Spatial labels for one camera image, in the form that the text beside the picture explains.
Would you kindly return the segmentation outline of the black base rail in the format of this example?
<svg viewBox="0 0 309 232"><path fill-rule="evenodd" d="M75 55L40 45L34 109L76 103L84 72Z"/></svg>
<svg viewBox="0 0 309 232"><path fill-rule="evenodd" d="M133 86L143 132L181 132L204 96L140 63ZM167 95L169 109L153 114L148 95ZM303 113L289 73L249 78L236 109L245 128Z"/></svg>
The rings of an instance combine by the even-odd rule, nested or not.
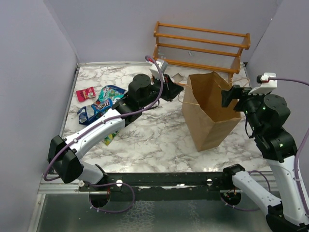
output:
<svg viewBox="0 0 309 232"><path fill-rule="evenodd" d="M232 176L244 170L235 164L221 172L109 173L101 187L85 184L79 191L115 202L219 200L235 187Z"/></svg>

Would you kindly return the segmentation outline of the green snack packet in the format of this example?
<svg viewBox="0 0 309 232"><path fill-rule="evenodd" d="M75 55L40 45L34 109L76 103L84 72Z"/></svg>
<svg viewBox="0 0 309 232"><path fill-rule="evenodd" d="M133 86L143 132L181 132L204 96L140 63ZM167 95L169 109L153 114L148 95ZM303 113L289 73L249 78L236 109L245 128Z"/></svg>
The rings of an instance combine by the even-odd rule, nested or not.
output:
<svg viewBox="0 0 309 232"><path fill-rule="evenodd" d="M118 131L109 134L107 137L105 137L105 138L102 140L103 143L104 143L105 145L109 145L109 144L113 141L114 137L115 137L117 134L118 134Z"/></svg>

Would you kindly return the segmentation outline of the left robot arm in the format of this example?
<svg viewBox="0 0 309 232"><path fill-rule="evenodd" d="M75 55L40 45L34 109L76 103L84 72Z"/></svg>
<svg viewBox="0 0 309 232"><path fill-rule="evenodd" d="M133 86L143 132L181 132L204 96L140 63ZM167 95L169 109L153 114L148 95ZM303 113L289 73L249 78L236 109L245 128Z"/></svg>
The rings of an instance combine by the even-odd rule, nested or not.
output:
<svg viewBox="0 0 309 232"><path fill-rule="evenodd" d="M74 180L89 182L100 191L106 187L106 173L99 165L82 162L83 156L108 135L117 132L149 110L158 100L173 101L183 87L163 79L151 82L149 76L138 74L128 85L128 91L103 116L66 138L55 136L50 143L47 161L64 183Z"/></svg>

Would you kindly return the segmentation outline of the red snack bar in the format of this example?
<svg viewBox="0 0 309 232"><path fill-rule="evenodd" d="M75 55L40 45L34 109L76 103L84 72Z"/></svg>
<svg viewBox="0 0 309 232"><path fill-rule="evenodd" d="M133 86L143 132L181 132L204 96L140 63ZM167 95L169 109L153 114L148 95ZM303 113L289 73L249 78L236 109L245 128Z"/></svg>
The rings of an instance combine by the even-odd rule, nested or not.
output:
<svg viewBox="0 0 309 232"><path fill-rule="evenodd" d="M96 93L93 87L88 87L86 89L77 90L76 96L79 102L84 102L88 99L96 97Z"/></svg>

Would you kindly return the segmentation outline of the dark blue snack packet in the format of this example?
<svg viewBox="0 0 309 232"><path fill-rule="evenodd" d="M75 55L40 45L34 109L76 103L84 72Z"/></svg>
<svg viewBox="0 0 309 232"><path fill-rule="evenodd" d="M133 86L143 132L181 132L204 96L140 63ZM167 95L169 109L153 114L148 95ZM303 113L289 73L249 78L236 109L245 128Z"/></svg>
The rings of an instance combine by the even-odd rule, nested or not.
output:
<svg viewBox="0 0 309 232"><path fill-rule="evenodd" d="M77 111L78 122L80 125L88 126L103 116L103 114L102 111L92 105L84 106Z"/></svg>

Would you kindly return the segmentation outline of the blue candy packet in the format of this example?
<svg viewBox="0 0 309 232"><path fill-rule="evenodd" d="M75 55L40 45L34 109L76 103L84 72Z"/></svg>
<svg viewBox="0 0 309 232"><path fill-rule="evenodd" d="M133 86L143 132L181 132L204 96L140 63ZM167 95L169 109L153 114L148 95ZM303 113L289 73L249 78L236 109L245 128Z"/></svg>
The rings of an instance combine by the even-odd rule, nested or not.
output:
<svg viewBox="0 0 309 232"><path fill-rule="evenodd" d="M113 105L113 102L110 98L107 98L103 101L100 101L97 99L92 105L91 108L94 111L94 114L99 114L99 113L105 113L107 110L109 110Z"/></svg>

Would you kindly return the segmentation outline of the teal red snack packet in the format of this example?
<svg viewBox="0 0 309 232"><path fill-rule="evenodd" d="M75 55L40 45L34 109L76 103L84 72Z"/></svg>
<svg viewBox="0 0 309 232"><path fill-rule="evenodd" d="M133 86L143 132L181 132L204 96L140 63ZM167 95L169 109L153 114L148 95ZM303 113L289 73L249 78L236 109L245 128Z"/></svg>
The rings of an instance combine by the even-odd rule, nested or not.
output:
<svg viewBox="0 0 309 232"><path fill-rule="evenodd" d="M101 89L98 100L100 102L104 102L108 99L111 99L112 102L115 103L117 100L122 98L125 93L126 90L123 88L114 85L107 85Z"/></svg>

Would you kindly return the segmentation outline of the wooden shelf rack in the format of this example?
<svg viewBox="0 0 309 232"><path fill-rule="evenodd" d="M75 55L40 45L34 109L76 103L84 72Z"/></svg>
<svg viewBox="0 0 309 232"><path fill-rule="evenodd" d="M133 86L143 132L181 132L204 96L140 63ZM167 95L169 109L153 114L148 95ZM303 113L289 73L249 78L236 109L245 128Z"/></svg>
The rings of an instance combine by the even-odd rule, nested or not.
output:
<svg viewBox="0 0 309 232"><path fill-rule="evenodd" d="M203 29L156 22L153 57L171 65L227 74L227 82L241 69L241 55L251 46L249 33Z"/></svg>

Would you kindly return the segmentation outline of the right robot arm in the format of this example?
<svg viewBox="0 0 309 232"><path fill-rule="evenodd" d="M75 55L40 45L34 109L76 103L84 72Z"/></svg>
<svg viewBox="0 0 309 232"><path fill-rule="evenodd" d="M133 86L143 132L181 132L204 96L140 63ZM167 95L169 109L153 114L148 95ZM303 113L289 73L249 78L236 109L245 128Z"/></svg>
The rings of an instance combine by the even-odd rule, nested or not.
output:
<svg viewBox="0 0 309 232"><path fill-rule="evenodd" d="M255 93L254 89L234 85L222 90L222 107L236 100L234 110L243 112L253 131L252 137L276 180L280 197L258 184L247 171L234 165L222 176L227 189L242 190L263 212L273 232L307 232L309 230L308 195L301 179L294 138L283 125L290 110L283 97Z"/></svg>

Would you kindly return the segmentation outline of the brown paper bag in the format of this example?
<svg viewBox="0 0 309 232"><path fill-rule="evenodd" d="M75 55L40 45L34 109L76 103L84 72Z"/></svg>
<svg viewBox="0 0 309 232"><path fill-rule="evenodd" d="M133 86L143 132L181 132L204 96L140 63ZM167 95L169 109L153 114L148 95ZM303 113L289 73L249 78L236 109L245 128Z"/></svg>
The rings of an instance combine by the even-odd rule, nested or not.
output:
<svg viewBox="0 0 309 232"><path fill-rule="evenodd" d="M192 74L184 87L182 114L197 151L218 147L241 121L237 100L222 107L222 90L229 84L216 72Z"/></svg>

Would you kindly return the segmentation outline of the small open cardboard box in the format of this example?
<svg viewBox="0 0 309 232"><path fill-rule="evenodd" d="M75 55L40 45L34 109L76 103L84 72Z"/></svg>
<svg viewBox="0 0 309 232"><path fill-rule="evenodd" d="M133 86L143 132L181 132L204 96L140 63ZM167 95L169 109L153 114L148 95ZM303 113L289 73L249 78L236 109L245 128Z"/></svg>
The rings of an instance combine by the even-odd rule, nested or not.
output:
<svg viewBox="0 0 309 232"><path fill-rule="evenodd" d="M183 80L183 76L180 73L177 73L171 77L174 83L180 83Z"/></svg>

